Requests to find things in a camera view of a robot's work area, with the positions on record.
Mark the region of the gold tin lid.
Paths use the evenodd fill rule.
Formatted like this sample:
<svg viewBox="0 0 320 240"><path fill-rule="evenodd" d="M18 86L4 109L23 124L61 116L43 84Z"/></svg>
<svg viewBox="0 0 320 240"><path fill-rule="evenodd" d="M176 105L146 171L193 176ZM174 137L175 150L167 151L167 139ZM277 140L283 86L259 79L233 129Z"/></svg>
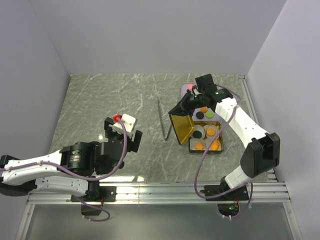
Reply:
<svg viewBox="0 0 320 240"><path fill-rule="evenodd" d="M195 130L195 124L189 115L170 114L170 121L179 145L184 145Z"/></svg>

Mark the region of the lavender plastic tray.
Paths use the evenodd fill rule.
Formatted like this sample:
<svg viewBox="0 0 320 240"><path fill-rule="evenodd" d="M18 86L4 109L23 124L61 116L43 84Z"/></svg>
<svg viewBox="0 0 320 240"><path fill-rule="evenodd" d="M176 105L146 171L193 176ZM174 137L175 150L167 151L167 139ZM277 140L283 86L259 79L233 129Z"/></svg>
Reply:
<svg viewBox="0 0 320 240"><path fill-rule="evenodd" d="M188 85L189 85L189 84L193 84L193 88L190 90L191 93L192 93L192 94L193 94L193 93L199 94L199 91L198 91L197 86L196 86L195 83L184 82L184 83L182 83L182 85L181 85L181 87L180 87L180 91L181 91L181 96L182 96L182 97L185 95L185 93L187 92L187 90L189 90L189 89L188 89ZM203 107L199 107L199 108L196 108L196 109L194 110L193 115L192 115L192 120L193 120L194 122L198 122L198 121L200 121L200 122L220 122L220 121L222 120L222 118L221 118L220 116L218 116L216 113L214 113L214 111L213 111L211 108L209 108L209 107L207 107L207 108L208 108L208 111L212 111L212 112L214 113L213 118L207 118L207 117L206 117L206 113L204 113L204 118L203 118L203 119L197 119L197 118L196 118L196 113L197 113L197 112L201 112L201 108L203 108Z"/></svg>

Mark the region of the black sandwich cookie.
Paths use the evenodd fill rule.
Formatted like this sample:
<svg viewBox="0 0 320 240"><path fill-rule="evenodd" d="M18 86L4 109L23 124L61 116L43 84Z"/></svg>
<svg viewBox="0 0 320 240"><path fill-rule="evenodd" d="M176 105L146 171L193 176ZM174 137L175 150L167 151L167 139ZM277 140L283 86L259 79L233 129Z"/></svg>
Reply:
<svg viewBox="0 0 320 240"><path fill-rule="evenodd" d="M202 134L201 131L195 130L195 131L192 133L192 137L195 138L195 139L202 139L202 138L203 138L203 134Z"/></svg>
<svg viewBox="0 0 320 240"><path fill-rule="evenodd" d="M201 111L198 111L195 116L199 120L202 120L205 117L204 113Z"/></svg>

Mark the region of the metal tongs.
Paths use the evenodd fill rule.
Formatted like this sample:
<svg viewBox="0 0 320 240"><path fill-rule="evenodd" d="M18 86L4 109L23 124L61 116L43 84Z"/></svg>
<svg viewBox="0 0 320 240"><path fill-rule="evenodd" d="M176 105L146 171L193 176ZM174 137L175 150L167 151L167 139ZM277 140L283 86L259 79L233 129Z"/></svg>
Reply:
<svg viewBox="0 0 320 240"><path fill-rule="evenodd" d="M165 125L164 125L163 114L162 114L162 106L161 106L161 102L160 102L159 98L157 99L157 110L158 110L158 116L159 116L159 122L160 122L162 136L163 136L164 141L167 141L170 134L171 134L172 124L170 124L168 131L165 132Z"/></svg>

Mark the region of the gold cookie tin base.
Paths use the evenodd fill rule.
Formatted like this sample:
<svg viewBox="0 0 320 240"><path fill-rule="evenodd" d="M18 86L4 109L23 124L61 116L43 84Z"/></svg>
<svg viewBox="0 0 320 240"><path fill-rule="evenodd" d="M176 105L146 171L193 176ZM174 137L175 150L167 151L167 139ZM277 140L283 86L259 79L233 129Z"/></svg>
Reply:
<svg viewBox="0 0 320 240"><path fill-rule="evenodd" d="M218 122L218 121L195 121L194 122L194 125L200 125L202 127L204 127L205 125L215 125L217 126L218 130L220 130L221 128L221 124ZM224 151L224 142L223 142L223 136L222 136L222 133L220 133L220 135L215 139L215 140L218 140L219 141L219 149L216 150L216 151L212 151L211 150L211 141L212 141L212 138L207 138L205 136L205 138L203 139L205 141L205 145L206 145L206 148L205 150L201 150L201 151L195 151L195 150L190 150L190 139L192 137L190 136L190 138L188 139L188 152L190 154L203 154L205 152L205 150L207 149L207 147L209 147L209 150L208 150L208 154L220 154Z"/></svg>

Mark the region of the orange round dotted cookie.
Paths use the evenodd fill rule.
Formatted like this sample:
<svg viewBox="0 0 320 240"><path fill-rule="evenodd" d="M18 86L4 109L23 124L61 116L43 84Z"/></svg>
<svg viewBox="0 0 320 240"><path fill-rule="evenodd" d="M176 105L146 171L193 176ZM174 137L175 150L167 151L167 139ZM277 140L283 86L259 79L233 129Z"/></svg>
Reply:
<svg viewBox="0 0 320 240"><path fill-rule="evenodd" d="M208 127L207 130L206 130L206 134L209 137L213 137L216 134L216 130L214 128L212 128L212 127Z"/></svg>

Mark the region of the orange pumpkin cookie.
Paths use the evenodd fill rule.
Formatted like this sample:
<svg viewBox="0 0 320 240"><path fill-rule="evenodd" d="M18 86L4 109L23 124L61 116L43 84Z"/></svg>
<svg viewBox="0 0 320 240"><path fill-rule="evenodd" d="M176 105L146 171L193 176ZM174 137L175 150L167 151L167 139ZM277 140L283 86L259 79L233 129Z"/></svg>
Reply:
<svg viewBox="0 0 320 240"><path fill-rule="evenodd" d="M219 147L220 147L220 143L219 143L219 141L216 139L216 140L214 140L213 143L211 144L210 149L211 149L212 151L218 151L218 150L219 150Z"/></svg>

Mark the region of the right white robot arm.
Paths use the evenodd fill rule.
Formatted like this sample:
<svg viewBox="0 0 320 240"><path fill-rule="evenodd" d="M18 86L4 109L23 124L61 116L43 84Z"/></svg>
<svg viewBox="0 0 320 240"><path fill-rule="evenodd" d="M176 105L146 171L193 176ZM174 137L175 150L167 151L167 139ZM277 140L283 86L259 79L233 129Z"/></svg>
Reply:
<svg viewBox="0 0 320 240"><path fill-rule="evenodd" d="M193 115L196 109L208 107L220 116L225 124L236 133L245 151L239 166L224 176L217 186L218 192L206 196L198 191L197 182L193 183L195 193L205 200L231 200L238 190L245 187L256 176L265 173L280 163L280 137L268 133L260 127L241 107L239 96L232 90L214 83L211 74L195 78L196 85L188 89L181 100L168 112L175 136L183 145L195 130Z"/></svg>

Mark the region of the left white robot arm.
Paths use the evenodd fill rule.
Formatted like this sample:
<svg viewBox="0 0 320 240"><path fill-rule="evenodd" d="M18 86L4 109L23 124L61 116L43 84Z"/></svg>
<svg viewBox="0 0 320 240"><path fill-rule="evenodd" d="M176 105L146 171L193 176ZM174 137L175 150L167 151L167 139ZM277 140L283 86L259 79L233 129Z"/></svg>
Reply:
<svg viewBox="0 0 320 240"><path fill-rule="evenodd" d="M104 121L106 141L77 142L43 156L0 158L0 193L23 197L31 192L70 194L85 201L101 196L100 181L124 167L127 153L136 153L143 133L137 119L116 114Z"/></svg>

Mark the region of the black sandwich cookie on tray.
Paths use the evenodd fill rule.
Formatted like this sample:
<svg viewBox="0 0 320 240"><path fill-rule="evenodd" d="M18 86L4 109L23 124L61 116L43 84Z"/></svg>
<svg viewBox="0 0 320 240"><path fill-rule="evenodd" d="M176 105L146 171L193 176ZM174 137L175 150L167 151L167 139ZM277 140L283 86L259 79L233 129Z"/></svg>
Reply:
<svg viewBox="0 0 320 240"><path fill-rule="evenodd" d="M199 120L202 120L205 117L204 113L201 111L198 111L195 116Z"/></svg>

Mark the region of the orange swirl cookie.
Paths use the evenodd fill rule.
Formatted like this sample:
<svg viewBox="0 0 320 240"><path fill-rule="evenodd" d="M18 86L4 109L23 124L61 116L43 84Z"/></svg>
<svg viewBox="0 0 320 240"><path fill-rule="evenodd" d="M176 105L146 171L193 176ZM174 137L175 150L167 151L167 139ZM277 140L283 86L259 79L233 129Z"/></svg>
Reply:
<svg viewBox="0 0 320 240"><path fill-rule="evenodd" d="M206 113L206 112L208 111L208 108L207 108L207 107L202 107L202 108L200 109L200 111L201 111L202 113Z"/></svg>

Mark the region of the green round cookie right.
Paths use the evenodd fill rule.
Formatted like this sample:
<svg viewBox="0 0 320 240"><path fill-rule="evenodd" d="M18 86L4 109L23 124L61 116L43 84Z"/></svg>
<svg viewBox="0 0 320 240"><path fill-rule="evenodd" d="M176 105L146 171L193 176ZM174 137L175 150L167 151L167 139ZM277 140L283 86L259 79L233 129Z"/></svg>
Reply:
<svg viewBox="0 0 320 240"><path fill-rule="evenodd" d="M207 118L211 119L211 118L214 117L214 113L213 113L212 111L209 111L209 110L208 110L208 111L205 113L205 116L206 116Z"/></svg>

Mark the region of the white paper cup back-right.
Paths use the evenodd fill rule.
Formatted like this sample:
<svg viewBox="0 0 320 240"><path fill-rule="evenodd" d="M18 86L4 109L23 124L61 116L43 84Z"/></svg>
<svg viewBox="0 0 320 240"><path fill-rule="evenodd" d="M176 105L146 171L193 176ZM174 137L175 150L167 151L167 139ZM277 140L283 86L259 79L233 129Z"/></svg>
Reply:
<svg viewBox="0 0 320 240"><path fill-rule="evenodd" d="M204 128L205 135L206 135L207 138L212 138L212 137L215 136L215 135L214 135L214 136L209 137L209 136L207 135L207 133L206 133L207 128L214 128L216 133L219 131L219 129L217 128L217 126L215 126L215 125L213 125L213 124L206 124L203 128Z"/></svg>

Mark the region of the white paper cup front-left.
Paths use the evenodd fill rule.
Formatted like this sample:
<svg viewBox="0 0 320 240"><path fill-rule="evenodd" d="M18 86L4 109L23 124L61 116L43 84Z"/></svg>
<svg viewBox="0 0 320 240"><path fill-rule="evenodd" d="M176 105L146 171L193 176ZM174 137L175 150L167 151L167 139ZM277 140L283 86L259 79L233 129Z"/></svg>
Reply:
<svg viewBox="0 0 320 240"><path fill-rule="evenodd" d="M190 148L190 150L192 150L192 151L200 151L200 150L195 150L195 143L198 143L198 142L203 144L203 146L204 146L203 151L206 149L206 143L205 143L204 139L191 138L189 140L189 148Z"/></svg>

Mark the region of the aluminium rail frame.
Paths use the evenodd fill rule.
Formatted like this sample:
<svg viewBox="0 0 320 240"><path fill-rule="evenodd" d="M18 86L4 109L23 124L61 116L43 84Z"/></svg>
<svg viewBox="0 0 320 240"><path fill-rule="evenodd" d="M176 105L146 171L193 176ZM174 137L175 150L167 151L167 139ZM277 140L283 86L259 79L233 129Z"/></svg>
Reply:
<svg viewBox="0 0 320 240"><path fill-rule="evenodd" d="M248 188L242 214L222 217L218 204L198 197L193 180L201 157L179 145L174 134L164 141L167 112L193 73L73 74L54 132L51 151L75 140L101 140L103 121L116 109L129 112L143 132L138 153L129 153L124 169L106 180L116 199L105 209L109 220L90 222L67 194L33 193L27 200L19 240L300 240L284 182L270 170Z"/></svg>

